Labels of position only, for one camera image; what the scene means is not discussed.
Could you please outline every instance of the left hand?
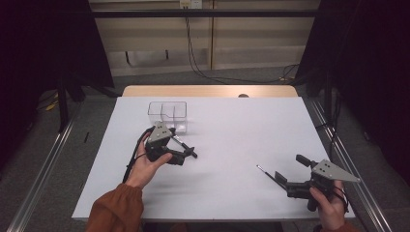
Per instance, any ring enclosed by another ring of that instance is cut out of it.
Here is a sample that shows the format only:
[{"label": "left hand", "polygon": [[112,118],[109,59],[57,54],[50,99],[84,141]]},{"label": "left hand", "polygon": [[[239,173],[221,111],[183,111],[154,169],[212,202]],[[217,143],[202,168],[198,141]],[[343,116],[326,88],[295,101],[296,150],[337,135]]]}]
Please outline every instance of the left hand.
[{"label": "left hand", "polygon": [[[150,134],[151,133],[146,133],[141,139],[141,143],[136,151],[136,157],[146,153],[144,144]],[[143,155],[135,161],[130,176],[125,184],[134,188],[144,189],[144,187],[153,179],[157,170],[171,159],[172,154],[170,153],[164,154],[154,162],[149,161],[147,155]]]}]

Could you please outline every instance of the hand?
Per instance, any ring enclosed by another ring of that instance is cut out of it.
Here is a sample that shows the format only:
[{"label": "hand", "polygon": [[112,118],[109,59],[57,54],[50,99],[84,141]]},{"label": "hand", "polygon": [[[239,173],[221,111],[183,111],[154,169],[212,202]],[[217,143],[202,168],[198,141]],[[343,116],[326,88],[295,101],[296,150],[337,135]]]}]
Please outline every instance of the hand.
[{"label": "hand", "polygon": [[[343,184],[335,181],[335,187],[342,189]],[[335,193],[343,197],[343,192],[337,188],[334,189]],[[332,195],[328,200],[317,188],[310,188],[310,194],[319,203],[319,217],[324,229],[337,230],[344,225],[344,204],[338,197]]]},{"label": "hand", "polygon": [[[141,143],[136,150],[136,156],[141,156],[145,154],[145,140],[151,133],[146,133],[144,137],[141,139]],[[167,153],[161,156],[154,162],[148,160],[146,155],[138,158],[135,164],[132,167],[132,171],[128,180],[125,182],[126,185],[131,187],[138,187],[144,189],[144,187],[153,179],[155,173],[157,172],[158,168],[162,165],[166,164],[169,160],[171,160],[172,154]]]}]

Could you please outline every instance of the transparent plastic box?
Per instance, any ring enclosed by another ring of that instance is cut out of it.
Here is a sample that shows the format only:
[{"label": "transparent plastic box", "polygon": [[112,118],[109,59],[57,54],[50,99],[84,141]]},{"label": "transparent plastic box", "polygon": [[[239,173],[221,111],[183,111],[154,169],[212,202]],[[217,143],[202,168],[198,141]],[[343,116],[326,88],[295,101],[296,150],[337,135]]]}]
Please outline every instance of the transparent plastic box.
[{"label": "transparent plastic box", "polygon": [[187,132],[187,103],[184,101],[152,101],[148,107],[151,125],[165,122],[178,133]]}]

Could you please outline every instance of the metal rod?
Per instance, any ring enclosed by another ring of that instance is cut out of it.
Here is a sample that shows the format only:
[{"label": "metal rod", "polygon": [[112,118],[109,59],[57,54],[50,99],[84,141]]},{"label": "metal rod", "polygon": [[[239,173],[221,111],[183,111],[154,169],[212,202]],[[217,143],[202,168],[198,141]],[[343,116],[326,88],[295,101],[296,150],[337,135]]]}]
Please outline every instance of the metal rod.
[{"label": "metal rod", "polygon": [[60,156],[60,153],[64,147],[64,144],[67,141],[67,138],[70,135],[70,132],[73,128],[73,119],[75,119],[78,115],[80,107],[81,103],[76,108],[73,114],[73,118],[69,121],[65,129],[62,132],[58,133],[54,145],[48,153],[48,156],[45,159],[45,162],[43,164],[42,169],[39,172],[39,175],[37,176],[36,180],[34,181],[34,184],[32,185],[26,197],[24,198],[23,203],[20,205],[17,212],[15,213],[15,217],[13,218],[9,228],[7,229],[8,232],[24,231],[42,195],[48,178],[51,175],[51,171]]},{"label": "metal rod", "polygon": [[[320,122],[322,124],[326,123],[324,110],[320,102],[318,100],[311,100],[311,104]],[[332,136],[335,132],[334,128],[327,127],[325,129],[325,132],[327,133],[329,139],[332,140]],[[359,197],[361,198],[362,203],[364,204],[367,213],[373,221],[373,224],[376,227],[377,231],[391,232],[392,229],[389,223],[386,221],[386,218],[384,217],[383,212],[380,209],[380,206],[374,199],[373,195],[370,193],[370,190],[367,188],[365,180],[360,175],[358,169],[353,163],[353,160],[351,160],[350,155],[348,154],[346,148],[344,147],[343,143],[341,142],[337,134],[335,134],[334,146],[335,150],[337,151],[337,156],[343,164],[344,169],[348,170],[351,174],[362,180],[360,183],[355,183],[352,185],[355,188]]]},{"label": "metal rod", "polygon": [[94,10],[92,12],[44,12],[58,16],[113,17],[319,17],[340,16],[347,11],[318,10]]}]

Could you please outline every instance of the brown sleeve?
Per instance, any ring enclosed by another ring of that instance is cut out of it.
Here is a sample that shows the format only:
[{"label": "brown sleeve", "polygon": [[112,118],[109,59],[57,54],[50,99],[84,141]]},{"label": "brown sleeve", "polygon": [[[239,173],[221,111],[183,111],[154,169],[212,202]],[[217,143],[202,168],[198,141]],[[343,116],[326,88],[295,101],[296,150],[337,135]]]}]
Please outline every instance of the brown sleeve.
[{"label": "brown sleeve", "polygon": [[359,232],[349,221],[346,221],[343,226],[337,230],[321,229],[320,232]]},{"label": "brown sleeve", "polygon": [[94,202],[86,231],[138,231],[143,210],[142,190],[120,184]]}]

